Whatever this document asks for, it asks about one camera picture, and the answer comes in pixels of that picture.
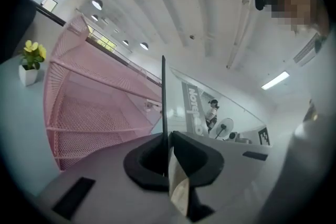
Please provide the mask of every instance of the white flower pot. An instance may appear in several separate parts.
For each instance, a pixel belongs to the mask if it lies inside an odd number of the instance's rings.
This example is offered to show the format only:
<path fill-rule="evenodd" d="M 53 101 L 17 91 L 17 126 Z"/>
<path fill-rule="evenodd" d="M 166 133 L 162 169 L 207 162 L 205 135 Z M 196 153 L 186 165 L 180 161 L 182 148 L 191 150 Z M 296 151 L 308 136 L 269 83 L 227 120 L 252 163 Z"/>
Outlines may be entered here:
<path fill-rule="evenodd" d="M 22 65 L 19 66 L 19 77 L 20 81 L 24 86 L 29 86 L 36 81 L 37 78 L 37 70 L 31 69 L 26 70 Z"/>

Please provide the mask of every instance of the fan stand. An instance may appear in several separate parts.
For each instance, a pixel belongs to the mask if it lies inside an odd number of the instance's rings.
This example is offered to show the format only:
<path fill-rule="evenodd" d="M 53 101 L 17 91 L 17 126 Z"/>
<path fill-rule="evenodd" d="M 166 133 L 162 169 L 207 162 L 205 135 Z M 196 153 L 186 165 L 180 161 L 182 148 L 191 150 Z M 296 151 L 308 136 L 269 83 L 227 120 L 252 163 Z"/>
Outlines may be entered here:
<path fill-rule="evenodd" d="M 226 129 L 226 125 L 225 125 L 225 124 L 222 123 L 220 126 L 221 126 L 220 128 L 222 128 L 222 129 L 221 129 L 221 131 L 219 132 L 219 134 L 217 134 L 217 136 L 216 136 L 215 139 L 217 139 L 217 137 L 219 137 L 219 135 L 221 134 L 221 132 L 224 131 L 224 130 Z"/>

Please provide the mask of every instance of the gray banner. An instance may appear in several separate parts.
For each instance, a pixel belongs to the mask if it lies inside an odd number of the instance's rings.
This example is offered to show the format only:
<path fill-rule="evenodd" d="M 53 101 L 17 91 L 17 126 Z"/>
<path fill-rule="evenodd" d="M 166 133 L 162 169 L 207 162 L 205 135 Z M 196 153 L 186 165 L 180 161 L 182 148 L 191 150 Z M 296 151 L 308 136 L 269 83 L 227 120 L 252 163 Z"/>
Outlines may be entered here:
<path fill-rule="evenodd" d="M 187 132 L 209 137 L 198 88 L 182 82 Z"/>

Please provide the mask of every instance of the window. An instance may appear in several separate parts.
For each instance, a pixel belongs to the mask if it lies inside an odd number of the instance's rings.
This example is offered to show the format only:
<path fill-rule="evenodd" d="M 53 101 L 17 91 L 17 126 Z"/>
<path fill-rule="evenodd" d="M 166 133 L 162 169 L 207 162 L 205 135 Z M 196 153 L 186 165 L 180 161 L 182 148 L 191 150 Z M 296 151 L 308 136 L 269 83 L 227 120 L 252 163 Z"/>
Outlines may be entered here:
<path fill-rule="evenodd" d="M 116 44 L 110 41 L 107 37 L 103 36 L 97 30 L 95 30 L 92 26 L 88 25 L 89 27 L 89 38 L 93 39 L 99 45 L 102 45 L 105 49 L 113 52 L 116 48 Z"/>
<path fill-rule="evenodd" d="M 56 5 L 57 2 L 55 0 L 43 0 L 41 2 L 41 6 L 49 12 L 52 12 Z"/>

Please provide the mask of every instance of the table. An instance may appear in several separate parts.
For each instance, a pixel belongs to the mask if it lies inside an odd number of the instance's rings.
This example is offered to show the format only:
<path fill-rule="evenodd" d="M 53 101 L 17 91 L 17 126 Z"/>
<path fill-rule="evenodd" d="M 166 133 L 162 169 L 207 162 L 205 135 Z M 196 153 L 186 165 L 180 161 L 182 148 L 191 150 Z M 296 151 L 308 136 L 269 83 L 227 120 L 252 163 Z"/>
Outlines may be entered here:
<path fill-rule="evenodd" d="M 0 65 L 0 149 L 16 184 L 38 195 L 60 171 L 52 155 L 43 114 L 44 74 L 24 87 L 18 77 L 20 56 Z"/>

